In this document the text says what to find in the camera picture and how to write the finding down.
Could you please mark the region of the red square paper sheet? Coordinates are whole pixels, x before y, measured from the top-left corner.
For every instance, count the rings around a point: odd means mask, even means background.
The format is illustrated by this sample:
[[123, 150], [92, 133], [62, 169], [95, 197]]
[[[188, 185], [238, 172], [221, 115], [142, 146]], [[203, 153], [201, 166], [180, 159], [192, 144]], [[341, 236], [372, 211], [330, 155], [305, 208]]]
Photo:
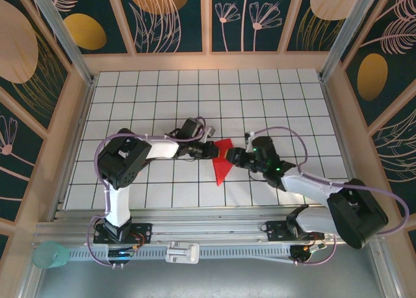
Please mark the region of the red square paper sheet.
[[226, 152], [228, 149], [233, 148], [233, 142], [230, 138], [227, 138], [214, 142], [214, 145], [218, 149], [218, 155], [213, 158], [213, 168], [216, 185], [220, 186], [233, 166], [233, 164], [228, 162], [226, 159]]

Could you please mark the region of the aluminium frame post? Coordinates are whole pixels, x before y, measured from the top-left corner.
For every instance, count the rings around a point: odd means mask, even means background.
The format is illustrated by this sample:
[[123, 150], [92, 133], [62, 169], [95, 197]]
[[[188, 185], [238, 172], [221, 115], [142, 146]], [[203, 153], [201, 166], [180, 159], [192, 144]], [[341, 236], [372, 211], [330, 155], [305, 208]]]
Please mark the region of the aluminium frame post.
[[64, 20], [61, 16], [61, 12], [70, 12], [79, 0], [33, 0], [41, 13], [45, 17], [49, 26], [53, 30], [56, 38], [60, 41], [66, 54], [69, 56], [73, 65], [80, 73], [83, 80], [88, 86], [92, 84], [93, 74], [88, 69], [83, 56], [72, 38], [67, 26], [64, 24]]
[[341, 27], [341, 30], [330, 49], [323, 68], [319, 73], [321, 83], [326, 83], [330, 78], [346, 47], [357, 32], [359, 26], [362, 24], [365, 15], [373, 2], [374, 0], [356, 0], [350, 15], [343, 23], [343, 26]]

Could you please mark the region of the black round controller puck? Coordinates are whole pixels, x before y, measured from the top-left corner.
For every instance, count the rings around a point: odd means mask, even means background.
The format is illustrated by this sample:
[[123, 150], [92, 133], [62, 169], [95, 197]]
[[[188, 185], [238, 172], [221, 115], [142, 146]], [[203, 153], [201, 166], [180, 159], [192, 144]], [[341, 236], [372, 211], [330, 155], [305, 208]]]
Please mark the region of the black round controller puck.
[[324, 243], [310, 244], [310, 245], [292, 245], [290, 246], [289, 259], [295, 264], [303, 264], [310, 266], [317, 266], [326, 263], [328, 259], [318, 262], [308, 262], [313, 253], [326, 248]]
[[113, 269], [123, 269], [134, 257], [136, 251], [132, 247], [122, 249], [109, 249], [107, 252], [107, 261]]

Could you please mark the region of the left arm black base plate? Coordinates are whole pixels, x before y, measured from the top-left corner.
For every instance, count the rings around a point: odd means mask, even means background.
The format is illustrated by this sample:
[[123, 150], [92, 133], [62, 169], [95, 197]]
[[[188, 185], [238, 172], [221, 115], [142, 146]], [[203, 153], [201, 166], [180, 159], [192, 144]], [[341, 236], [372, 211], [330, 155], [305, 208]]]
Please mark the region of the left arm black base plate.
[[103, 224], [95, 226], [93, 244], [149, 244], [152, 236], [152, 224], [150, 223], [133, 223], [130, 233], [122, 242], [111, 238], [109, 233], [104, 229]]

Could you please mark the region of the white plastic bracket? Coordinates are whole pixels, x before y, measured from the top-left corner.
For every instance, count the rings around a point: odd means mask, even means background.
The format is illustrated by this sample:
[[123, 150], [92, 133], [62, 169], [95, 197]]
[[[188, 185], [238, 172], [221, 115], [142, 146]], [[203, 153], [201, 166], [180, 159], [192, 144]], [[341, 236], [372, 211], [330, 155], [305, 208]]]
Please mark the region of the white plastic bracket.
[[172, 241], [166, 247], [165, 261], [174, 264], [197, 264], [200, 258], [200, 245]]

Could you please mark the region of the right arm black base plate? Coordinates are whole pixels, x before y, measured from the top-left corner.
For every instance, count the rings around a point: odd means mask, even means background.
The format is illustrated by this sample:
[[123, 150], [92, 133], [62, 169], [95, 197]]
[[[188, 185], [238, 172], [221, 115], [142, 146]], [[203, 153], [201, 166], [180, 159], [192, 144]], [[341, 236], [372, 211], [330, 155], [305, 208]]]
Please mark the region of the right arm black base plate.
[[298, 225], [288, 221], [267, 221], [266, 235], [270, 242], [294, 242], [324, 240], [325, 235], [319, 232], [305, 232]]

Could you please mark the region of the aluminium table rail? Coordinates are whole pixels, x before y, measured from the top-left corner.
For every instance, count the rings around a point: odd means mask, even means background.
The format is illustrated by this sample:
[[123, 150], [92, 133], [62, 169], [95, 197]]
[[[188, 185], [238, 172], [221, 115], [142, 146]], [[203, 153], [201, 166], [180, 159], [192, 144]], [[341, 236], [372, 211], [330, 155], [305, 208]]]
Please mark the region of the aluminium table rail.
[[[255, 245], [267, 243], [263, 224], [281, 221], [294, 206], [227, 206], [219, 208], [145, 208], [131, 211], [135, 223], [152, 225], [151, 245], [170, 241], [200, 245]], [[82, 247], [94, 234], [88, 228], [93, 210], [59, 211], [52, 222], [39, 222], [33, 243], [54, 241]]]

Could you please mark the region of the aluminium side rail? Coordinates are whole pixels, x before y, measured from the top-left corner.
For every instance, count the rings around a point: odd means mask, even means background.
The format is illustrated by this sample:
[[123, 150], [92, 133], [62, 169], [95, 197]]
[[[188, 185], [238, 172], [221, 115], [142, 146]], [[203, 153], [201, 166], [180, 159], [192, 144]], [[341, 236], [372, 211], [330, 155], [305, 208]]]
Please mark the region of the aluminium side rail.
[[332, 195], [330, 210], [339, 216], [357, 218], [362, 216], [366, 208], [360, 196], [361, 190], [355, 187], [364, 186], [366, 177], [354, 163], [352, 150], [348, 147], [346, 131], [342, 128], [341, 113], [332, 101], [327, 86], [322, 83], [321, 88], [331, 121], [330, 127], [335, 135], [334, 142], [317, 143], [323, 173], [334, 183], [346, 180], [345, 184], [341, 184], [340, 194]]
[[49, 212], [46, 216], [46, 221], [48, 222], [54, 221], [60, 201], [64, 199], [67, 194], [97, 79], [98, 76], [93, 75], [92, 81], [81, 89], [80, 98], [70, 115], [71, 119], [70, 124], [68, 125], [67, 136], [62, 143], [62, 158], [59, 160], [57, 166], [58, 175], [55, 192], [51, 199]]

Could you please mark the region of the teal translucent cup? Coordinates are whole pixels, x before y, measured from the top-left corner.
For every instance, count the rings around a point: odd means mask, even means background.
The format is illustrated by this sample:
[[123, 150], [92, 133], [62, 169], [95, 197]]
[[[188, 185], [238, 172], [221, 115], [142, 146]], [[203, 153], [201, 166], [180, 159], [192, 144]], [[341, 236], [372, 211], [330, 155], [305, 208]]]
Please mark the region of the teal translucent cup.
[[42, 242], [32, 254], [32, 263], [41, 269], [61, 267], [70, 259], [70, 250], [57, 242]]

